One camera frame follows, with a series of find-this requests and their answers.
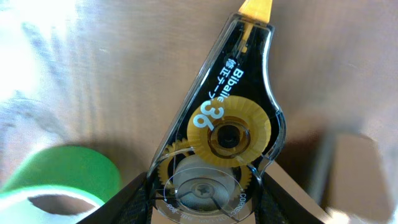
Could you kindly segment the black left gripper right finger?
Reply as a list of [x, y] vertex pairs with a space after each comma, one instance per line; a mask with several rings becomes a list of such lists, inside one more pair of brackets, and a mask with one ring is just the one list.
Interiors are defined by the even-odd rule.
[[256, 224], [323, 224], [269, 174], [263, 174], [262, 184], [261, 199], [254, 212]]

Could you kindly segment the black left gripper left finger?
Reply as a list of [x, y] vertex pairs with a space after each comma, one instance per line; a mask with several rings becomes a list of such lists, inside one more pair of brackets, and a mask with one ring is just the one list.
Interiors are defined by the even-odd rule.
[[147, 173], [139, 174], [115, 196], [78, 224], [150, 224], [152, 200], [147, 192]]

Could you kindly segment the green tape roll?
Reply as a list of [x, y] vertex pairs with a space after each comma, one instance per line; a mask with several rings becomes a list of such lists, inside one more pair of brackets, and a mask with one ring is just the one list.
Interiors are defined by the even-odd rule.
[[[29, 156], [1, 188], [1, 223], [77, 223], [119, 191], [121, 175], [101, 153], [58, 146]], [[80, 199], [92, 208], [68, 215], [46, 212], [30, 201], [40, 196]]]

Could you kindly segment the yellow black correction tape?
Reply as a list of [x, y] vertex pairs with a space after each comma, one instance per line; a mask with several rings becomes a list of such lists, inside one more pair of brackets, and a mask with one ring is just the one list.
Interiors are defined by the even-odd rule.
[[149, 194], [176, 223], [238, 223], [259, 204], [286, 128], [269, 83], [271, 9], [245, 1], [228, 18], [154, 157]]

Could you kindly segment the brown cardboard box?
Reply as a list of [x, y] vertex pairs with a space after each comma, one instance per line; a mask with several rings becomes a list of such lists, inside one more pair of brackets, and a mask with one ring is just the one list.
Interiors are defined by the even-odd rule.
[[291, 139], [265, 173], [323, 223], [389, 223], [394, 214], [378, 145], [362, 134]]

